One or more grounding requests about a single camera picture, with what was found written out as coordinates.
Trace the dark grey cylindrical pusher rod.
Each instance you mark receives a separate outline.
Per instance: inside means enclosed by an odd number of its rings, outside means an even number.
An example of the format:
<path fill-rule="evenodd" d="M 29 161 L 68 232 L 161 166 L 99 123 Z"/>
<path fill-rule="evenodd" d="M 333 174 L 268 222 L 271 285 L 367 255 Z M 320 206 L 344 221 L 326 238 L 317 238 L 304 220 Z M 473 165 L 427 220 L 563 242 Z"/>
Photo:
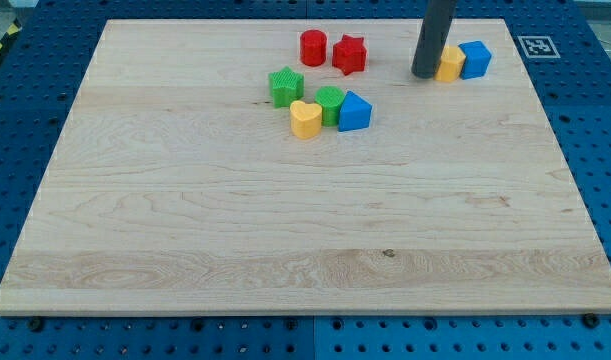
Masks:
<path fill-rule="evenodd" d="M 429 79 L 438 70 L 456 5 L 457 0 L 428 1 L 411 65 L 415 77 Z"/>

